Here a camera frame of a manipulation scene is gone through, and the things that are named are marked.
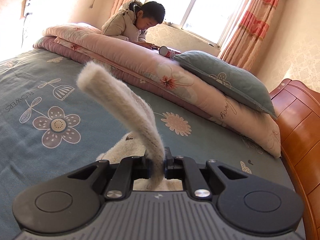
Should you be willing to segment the person in beige jacket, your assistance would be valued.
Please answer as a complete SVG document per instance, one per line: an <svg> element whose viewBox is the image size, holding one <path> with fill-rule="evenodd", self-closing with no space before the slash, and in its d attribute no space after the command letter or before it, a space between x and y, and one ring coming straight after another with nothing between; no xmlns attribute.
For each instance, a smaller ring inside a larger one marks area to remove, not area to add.
<svg viewBox="0 0 320 240"><path fill-rule="evenodd" d="M158 49L159 46L146 42L146 34L149 28L163 23L164 16L165 8L158 2L143 4L130 0L103 24L101 33L151 50Z"/></svg>

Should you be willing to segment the white red cylindrical can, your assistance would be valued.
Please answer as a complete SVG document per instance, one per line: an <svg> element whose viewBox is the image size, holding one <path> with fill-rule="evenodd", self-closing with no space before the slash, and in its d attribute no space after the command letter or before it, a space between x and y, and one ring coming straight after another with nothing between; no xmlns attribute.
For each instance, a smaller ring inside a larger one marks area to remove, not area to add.
<svg viewBox="0 0 320 240"><path fill-rule="evenodd" d="M175 55L181 53L179 50L169 48L167 46L161 46L158 51L160 55L170 59L173 59Z"/></svg>

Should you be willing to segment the grey-green pillow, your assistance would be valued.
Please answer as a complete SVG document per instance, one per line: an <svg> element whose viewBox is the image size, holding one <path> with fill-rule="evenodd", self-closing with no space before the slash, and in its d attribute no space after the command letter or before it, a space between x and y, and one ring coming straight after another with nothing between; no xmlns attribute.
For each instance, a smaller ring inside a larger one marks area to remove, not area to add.
<svg viewBox="0 0 320 240"><path fill-rule="evenodd" d="M177 54L174 60L237 102L276 118L267 88L250 72L198 50Z"/></svg>

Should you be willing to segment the orange wooden headboard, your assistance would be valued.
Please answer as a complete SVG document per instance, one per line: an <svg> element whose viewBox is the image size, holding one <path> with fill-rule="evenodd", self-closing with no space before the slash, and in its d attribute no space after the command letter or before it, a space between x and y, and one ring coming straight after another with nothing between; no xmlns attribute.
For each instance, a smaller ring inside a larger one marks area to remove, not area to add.
<svg viewBox="0 0 320 240"><path fill-rule="evenodd" d="M270 97L280 129L282 160L305 208L306 239L319 239L319 93L285 79Z"/></svg>

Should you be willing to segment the pink floral quilt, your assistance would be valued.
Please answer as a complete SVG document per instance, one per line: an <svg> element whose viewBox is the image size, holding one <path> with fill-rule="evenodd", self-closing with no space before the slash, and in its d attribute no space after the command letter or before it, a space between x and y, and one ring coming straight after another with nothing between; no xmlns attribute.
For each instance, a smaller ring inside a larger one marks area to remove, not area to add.
<svg viewBox="0 0 320 240"><path fill-rule="evenodd" d="M237 98L221 83L210 85L156 52L104 36L85 23L49 27L33 47L80 63L95 60L116 78L234 130L275 158L280 157L280 131L273 114L259 105L251 106L244 97Z"/></svg>

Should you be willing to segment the cream knit sweater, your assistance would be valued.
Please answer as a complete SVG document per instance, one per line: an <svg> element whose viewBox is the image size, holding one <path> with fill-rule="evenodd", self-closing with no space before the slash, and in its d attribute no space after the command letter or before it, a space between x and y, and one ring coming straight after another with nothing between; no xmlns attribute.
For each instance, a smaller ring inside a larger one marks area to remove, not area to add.
<svg viewBox="0 0 320 240"><path fill-rule="evenodd" d="M151 107L105 67L93 61L85 64L76 83L81 91L100 103L129 130L97 160L116 164L126 157L146 156L152 162L151 177L135 180L133 189L181 191L183 186L180 180L164 177L165 149Z"/></svg>

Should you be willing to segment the window with white frame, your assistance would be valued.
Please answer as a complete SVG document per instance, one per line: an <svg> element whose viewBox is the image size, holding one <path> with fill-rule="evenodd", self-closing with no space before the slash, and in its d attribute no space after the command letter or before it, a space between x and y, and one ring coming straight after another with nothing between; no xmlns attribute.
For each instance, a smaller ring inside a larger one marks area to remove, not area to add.
<svg viewBox="0 0 320 240"><path fill-rule="evenodd" d="M246 0L139 0L165 7L164 23L220 48L237 22Z"/></svg>

